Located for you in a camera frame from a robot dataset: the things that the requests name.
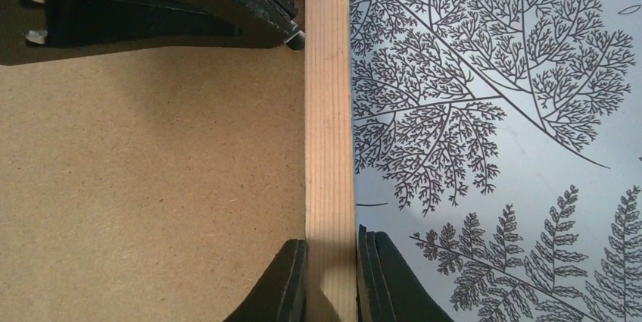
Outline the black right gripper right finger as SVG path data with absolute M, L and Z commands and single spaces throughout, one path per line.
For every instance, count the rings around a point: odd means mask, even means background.
M 387 233 L 357 231 L 357 315 L 366 322 L 451 322 Z

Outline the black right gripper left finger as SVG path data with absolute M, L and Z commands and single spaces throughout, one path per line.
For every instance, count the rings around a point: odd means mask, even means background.
M 225 322 L 299 322 L 305 315 L 307 243 L 286 241 Z

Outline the brown backing board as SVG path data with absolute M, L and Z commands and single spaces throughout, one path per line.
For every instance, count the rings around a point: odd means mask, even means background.
M 1 63 L 1 319 L 224 321 L 303 223 L 303 57 Z

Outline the wooden picture frame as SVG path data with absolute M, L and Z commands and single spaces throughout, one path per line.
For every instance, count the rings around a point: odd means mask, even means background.
M 305 0 L 308 321 L 357 320 L 348 0 Z

